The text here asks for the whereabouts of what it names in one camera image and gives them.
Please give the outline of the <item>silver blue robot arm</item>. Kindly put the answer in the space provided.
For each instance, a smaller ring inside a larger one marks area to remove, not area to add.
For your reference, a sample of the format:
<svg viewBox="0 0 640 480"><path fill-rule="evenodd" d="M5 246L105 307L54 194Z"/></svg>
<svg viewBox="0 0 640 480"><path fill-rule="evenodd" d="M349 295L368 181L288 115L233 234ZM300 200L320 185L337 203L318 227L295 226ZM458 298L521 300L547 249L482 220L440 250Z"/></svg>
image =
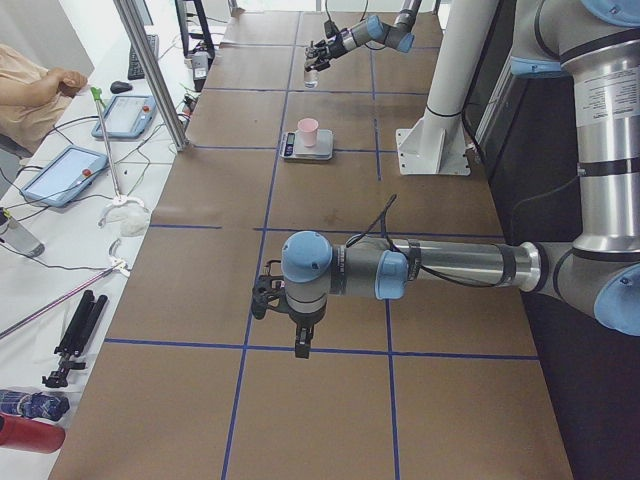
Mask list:
<svg viewBox="0 0 640 480"><path fill-rule="evenodd" d="M581 193L571 243L518 246L372 238L333 245L311 231L282 249L277 310L309 355L330 295L402 297L429 274L471 287L515 286L562 300L602 325L639 332L639 5L635 1L521 1L512 71L570 75Z"/></svg>
<svg viewBox="0 0 640 480"><path fill-rule="evenodd" d="M304 71L308 73L328 69L331 60L369 42L376 42L402 53L409 52L415 38L412 28L420 6L420 0L405 1L393 25L384 23L377 15L371 15L352 27L339 30L330 15L327 15L324 22L325 39L317 43L311 42L306 48Z"/></svg>

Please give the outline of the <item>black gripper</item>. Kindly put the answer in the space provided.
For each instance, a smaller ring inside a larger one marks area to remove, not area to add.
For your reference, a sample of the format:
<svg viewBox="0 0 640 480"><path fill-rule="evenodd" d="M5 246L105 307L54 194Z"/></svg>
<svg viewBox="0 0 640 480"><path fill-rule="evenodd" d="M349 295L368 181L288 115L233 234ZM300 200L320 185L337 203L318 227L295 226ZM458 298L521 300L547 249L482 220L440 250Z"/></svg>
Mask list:
<svg viewBox="0 0 640 480"><path fill-rule="evenodd" d="M313 305L308 312L296 310L291 305L288 306L288 316L297 325L294 343L296 358L309 357L314 337L314 325L324 318L326 306L326 302L320 305Z"/></svg>
<svg viewBox="0 0 640 480"><path fill-rule="evenodd" d="M335 35L319 43L319 56L306 58L306 71L320 72L330 67L330 60L337 59L347 53L341 35Z"/></svg>

